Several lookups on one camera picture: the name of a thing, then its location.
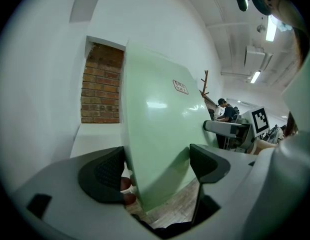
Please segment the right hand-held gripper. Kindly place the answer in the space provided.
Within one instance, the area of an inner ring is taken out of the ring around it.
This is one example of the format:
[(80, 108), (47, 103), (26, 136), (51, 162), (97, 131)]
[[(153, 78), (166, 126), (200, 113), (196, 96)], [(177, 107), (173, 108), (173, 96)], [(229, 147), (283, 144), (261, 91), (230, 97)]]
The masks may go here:
[(232, 122), (206, 120), (203, 129), (227, 138), (227, 149), (253, 154), (257, 139), (270, 129), (268, 116), (263, 106), (235, 115)]

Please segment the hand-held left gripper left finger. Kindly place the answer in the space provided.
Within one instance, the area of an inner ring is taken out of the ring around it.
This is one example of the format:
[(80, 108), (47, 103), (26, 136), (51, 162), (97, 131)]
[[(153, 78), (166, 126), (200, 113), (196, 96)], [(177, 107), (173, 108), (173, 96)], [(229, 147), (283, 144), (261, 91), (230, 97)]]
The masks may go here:
[(155, 240), (124, 207), (124, 162), (124, 148), (114, 147), (52, 163), (12, 200), (48, 240)]

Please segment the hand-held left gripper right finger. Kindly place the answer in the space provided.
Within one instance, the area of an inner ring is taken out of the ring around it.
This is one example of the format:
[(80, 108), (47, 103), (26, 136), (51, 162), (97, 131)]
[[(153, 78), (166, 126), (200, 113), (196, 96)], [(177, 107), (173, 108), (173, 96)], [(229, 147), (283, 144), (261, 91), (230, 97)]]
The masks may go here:
[(203, 144), (189, 145), (190, 166), (199, 182), (191, 223), (196, 226), (221, 209), (252, 170), (256, 155)]

